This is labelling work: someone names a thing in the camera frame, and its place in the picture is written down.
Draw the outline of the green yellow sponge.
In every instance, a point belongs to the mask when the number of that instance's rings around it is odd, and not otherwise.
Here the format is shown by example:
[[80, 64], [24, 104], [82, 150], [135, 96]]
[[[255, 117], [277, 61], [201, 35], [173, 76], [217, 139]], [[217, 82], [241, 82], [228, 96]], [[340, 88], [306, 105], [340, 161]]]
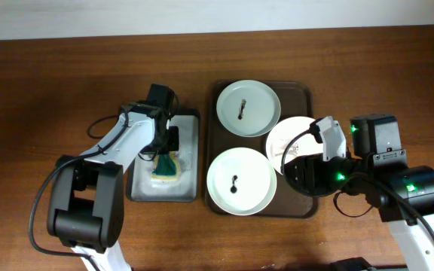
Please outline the green yellow sponge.
[[159, 154], [154, 162], [151, 178], [157, 181], [176, 181], [181, 174], [178, 157], [170, 152]]

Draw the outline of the pink white plate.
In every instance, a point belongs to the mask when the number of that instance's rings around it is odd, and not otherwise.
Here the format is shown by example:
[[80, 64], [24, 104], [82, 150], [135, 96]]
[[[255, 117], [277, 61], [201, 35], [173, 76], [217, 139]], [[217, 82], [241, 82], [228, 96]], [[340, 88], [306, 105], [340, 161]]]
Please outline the pink white plate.
[[[282, 174], [281, 159], [286, 146], [290, 141], [307, 130], [310, 124], [314, 122], [311, 117], [289, 117], [280, 121], [268, 134], [265, 153], [274, 169]], [[306, 134], [295, 142], [287, 152], [285, 163], [290, 162], [296, 157], [321, 154], [323, 144], [317, 143], [315, 138]]]

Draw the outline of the white plate front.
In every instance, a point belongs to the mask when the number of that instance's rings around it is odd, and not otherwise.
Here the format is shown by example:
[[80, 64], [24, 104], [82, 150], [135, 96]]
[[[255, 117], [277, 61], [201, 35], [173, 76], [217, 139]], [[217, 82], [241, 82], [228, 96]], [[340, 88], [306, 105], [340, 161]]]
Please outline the white plate front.
[[264, 210], [277, 191], [277, 174], [269, 160], [251, 148], [232, 148], [210, 164], [206, 186], [224, 212], [248, 216]]

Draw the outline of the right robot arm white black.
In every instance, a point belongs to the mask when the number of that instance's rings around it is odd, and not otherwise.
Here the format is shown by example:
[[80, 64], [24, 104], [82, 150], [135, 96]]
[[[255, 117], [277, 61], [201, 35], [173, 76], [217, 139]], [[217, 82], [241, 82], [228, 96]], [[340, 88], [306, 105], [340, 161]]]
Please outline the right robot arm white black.
[[286, 182], [313, 198], [363, 195], [388, 226], [407, 269], [434, 270], [434, 169], [408, 165], [399, 125], [391, 114], [354, 117], [350, 129], [351, 151], [333, 117], [312, 122], [291, 142], [311, 135], [323, 151], [281, 160]]

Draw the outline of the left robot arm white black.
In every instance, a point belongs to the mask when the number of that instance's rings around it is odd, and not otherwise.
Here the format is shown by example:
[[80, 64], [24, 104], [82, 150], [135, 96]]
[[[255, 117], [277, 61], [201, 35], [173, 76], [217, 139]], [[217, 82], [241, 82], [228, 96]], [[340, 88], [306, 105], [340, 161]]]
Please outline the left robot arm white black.
[[144, 148], [169, 140], [169, 102], [137, 102], [78, 157], [63, 156], [50, 196], [47, 231], [70, 247], [89, 270], [129, 270], [118, 237], [124, 222], [124, 173]]

